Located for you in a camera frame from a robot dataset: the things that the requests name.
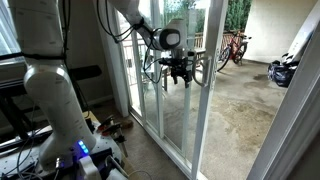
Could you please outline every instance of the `bicycle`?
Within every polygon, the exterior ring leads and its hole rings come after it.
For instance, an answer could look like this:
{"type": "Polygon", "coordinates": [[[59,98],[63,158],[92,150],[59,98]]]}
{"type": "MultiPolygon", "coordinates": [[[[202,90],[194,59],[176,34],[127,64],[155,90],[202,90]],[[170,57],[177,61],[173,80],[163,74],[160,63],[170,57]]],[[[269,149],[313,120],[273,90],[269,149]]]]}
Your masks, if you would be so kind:
{"type": "Polygon", "coordinates": [[[222,53],[219,56],[219,60],[217,62],[217,71],[219,72],[223,69],[229,59],[232,59],[235,64],[242,65],[242,57],[247,51],[248,41],[244,41],[245,39],[251,39],[252,37],[247,37],[246,35],[240,35],[239,32],[233,33],[230,42],[224,48],[222,53]]]}

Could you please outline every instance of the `bicycle wheel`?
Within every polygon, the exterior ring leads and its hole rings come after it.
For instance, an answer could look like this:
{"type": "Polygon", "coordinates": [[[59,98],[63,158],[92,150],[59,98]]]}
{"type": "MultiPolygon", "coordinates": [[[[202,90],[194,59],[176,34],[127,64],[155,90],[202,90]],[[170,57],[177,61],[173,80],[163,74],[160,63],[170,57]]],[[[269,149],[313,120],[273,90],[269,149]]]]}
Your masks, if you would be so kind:
{"type": "Polygon", "coordinates": [[[228,60],[230,57],[230,47],[225,48],[222,53],[219,56],[218,62],[217,62],[217,71],[220,71],[224,68],[224,66],[227,65],[228,60]]]}
{"type": "Polygon", "coordinates": [[[237,51],[236,57],[233,59],[233,62],[235,64],[239,64],[239,62],[242,64],[242,57],[246,52],[246,50],[247,50],[247,46],[245,44],[241,44],[240,48],[237,51]]]}

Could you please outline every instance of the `black bag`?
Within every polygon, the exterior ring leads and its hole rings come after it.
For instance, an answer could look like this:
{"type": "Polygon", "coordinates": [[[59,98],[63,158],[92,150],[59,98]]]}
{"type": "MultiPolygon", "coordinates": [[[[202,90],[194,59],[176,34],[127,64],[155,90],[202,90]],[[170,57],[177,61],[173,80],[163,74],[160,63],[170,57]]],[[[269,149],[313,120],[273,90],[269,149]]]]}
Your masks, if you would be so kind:
{"type": "Polygon", "coordinates": [[[273,61],[268,67],[268,78],[280,87],[288,87],[299,62],[281,64],[280,61],[273,61]]]}

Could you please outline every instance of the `window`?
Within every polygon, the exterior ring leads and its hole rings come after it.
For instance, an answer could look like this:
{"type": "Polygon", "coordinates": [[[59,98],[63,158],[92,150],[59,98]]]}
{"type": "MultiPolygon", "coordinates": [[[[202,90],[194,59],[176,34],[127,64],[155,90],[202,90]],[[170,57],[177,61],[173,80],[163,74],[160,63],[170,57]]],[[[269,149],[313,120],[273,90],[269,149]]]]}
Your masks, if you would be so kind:
{"type": "MultiPolygon", "coordinates": [[[[11,21],[7,0],[0,1],[0,55],[20,52],[15,38],[15,30],[11,21]]],[[[24,62],[23,57],[0,61],[0,66],[24,62]]]]}

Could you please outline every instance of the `door handle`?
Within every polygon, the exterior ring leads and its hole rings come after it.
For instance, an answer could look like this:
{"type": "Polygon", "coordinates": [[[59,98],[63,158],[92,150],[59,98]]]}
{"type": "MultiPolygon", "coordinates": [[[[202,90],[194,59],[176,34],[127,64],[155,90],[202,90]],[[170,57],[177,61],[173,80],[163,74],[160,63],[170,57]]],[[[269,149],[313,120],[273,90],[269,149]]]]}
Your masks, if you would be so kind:
{"type": "Polygon", "coordinates": [[[193,61],[192,66],[192,76],[194,81],[201,87],[206,87],[209,85],[209,76],[212,68],[212,56],[204,56],[199,59],[196,59],[193,61]],[[196,67],[197,63],[199,63],[202,66],[202,82],[199,82],[196,77],[196,67]]]}

